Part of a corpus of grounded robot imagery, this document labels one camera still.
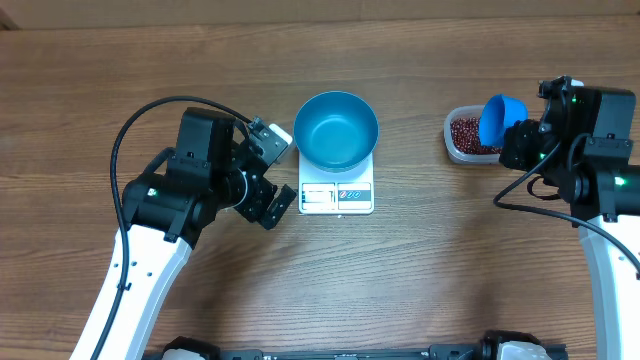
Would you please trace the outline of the blue plastic measuring scoop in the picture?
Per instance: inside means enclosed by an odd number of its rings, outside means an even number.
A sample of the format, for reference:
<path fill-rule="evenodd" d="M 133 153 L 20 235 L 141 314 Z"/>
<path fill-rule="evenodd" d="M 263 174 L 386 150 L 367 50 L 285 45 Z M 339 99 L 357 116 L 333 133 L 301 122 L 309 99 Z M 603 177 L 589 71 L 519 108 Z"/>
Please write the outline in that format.
<path fill-rule="evenodd" d="M 528 118 L 526 105 L 503 94 L 493 96 L 484 106 L 478 125 L 478 136 L 482 146 L 502 147 L 506 130 L 517 121 Z"/>

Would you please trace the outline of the red adzuki beans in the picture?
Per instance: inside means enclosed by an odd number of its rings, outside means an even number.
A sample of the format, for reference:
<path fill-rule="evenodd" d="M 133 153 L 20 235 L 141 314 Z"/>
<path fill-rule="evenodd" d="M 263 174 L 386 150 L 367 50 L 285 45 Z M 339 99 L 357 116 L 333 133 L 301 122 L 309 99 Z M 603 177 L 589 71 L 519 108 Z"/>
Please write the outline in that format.
<path fill-rule="evenodd" d="M 479 139 L 479 119 L 476 117 L 457 118 L 450 125 L 455 148 L 469 155 L 500 154 L 500 147 L 484 146 Z"/>

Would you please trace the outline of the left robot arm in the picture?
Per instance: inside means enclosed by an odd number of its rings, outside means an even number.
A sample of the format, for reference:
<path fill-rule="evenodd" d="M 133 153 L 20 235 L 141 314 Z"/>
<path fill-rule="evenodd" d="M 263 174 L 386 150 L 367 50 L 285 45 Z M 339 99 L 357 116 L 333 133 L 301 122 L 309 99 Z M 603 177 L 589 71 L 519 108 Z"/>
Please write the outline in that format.
<path fill-rule="evenodd" d="M 292 146 L 276 124 L 187 108 L 175 147 L 119 199 L 124 226 L 73 358 L 142 358 L 169 289 L 220 211 L 234 209 L 266 230 L 278 224 L 296 193 L 264 175 Z"/>

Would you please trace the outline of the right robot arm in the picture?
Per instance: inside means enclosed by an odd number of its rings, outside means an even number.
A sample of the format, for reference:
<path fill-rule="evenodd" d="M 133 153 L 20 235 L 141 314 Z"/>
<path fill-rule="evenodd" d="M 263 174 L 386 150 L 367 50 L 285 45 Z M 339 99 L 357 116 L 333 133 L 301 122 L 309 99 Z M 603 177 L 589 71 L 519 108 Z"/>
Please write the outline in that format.
<path fill-rule="evenodd" d="M 507 128 L 500 163 L 535 175 L 570 206 L 560 213 L 521 211 L 566 220 L 579 230 L 591 277 L 599 359 L 639 356 L 639 168 L 630 164 L 636 96 L 630 90 L 539 86 L 546 109 L 538 121 Z"/>

